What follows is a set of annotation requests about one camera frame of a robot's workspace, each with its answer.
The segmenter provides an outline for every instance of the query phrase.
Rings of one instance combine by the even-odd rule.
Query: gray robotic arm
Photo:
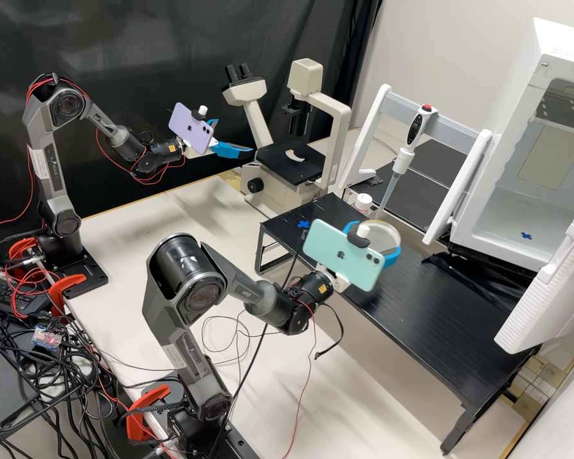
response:
[[[29,137],[30,156],[40,186],[39,213],[61,258],[75,258],[82,252],[78,229],[81,219],[68,197],[54,133],[73,120],[87,119],[104,135],[110,146],[133,164],[132,174],[149,174],[162,164],[178,161],[183,144],[174,139],[146,146],[125,126],[118,126],[75,83],[55,73],[39,76],[30,86],[22,122]]]
[[[186,385],[191,413],[202,422],[219,419],[232,398],[189,327],[226,295],[286,335],[303,332],[319,303],[333,292],[330,278],[311,272],[283,289],[253,280],[212,247],[190,235],[162,241],[147,260],[143,316]]]

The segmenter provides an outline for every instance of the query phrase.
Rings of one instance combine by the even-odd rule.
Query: white wall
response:
[[[574,370],[510,455],[532,458],[574,458]]]
[[[385,0],[353,105],[361,126],[382,83],[473,129],[487,120],[532,17],[574,27],[574,0]]]

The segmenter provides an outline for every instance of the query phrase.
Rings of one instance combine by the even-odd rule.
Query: white table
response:
[[[186,232],[207,242],[243,271],[253,269],[258,224],[264,219],[243,196],[219,177],[181,187],[86,219],[82,239],[105,270],[106,286],[68,301],[73,315],[99,349],[145,368],[171,368],[141,313],[146,283],[145,261],[164,237]],[[227,298],[208,314],[235,317],[242,303]],[[243,314],[251,334],[263,324]],[[202,320],[193,331],[200,342]],[[222,347],[231,339],[234,323],[215,321],[208,341]],[[317,348],[331,344],[319,328]],[[270,335],[240,393],[233,423],[262,458],[280,458],[293,431],[297,400],[308,370],[312,327],[294,337]],[[257,339],[252,340],[255,346]],[[252,356],[249,352],[242,365]],[[235,350],[213,354],[215,361],[232,358]],[[153,372],[125,367],[107,356],[123,384],[159,378]],[[238,368],[219,371],[233,392]],[[127,390],[133,400],[141,389]],[[158,437],[159,423],[147,418]],[[290,458],[417,457],[437,458],[438,440],[339,347],[313,363],[300,410],[298,435]]]

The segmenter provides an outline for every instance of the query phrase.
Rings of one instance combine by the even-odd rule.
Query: small bottle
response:
[[[359,212],[364,214],[366,217],[372,215],[372,196],[367,193],[359,193],[355,198],[355,202],[353,204]]]

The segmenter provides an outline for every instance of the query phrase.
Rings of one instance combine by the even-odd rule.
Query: microscope stage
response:
[[[289,155],[303,159],[297,161]],[[314,181],[323,173],[325,156],[304,142],[272,143],[257,150],[257,161],[294,186]]]

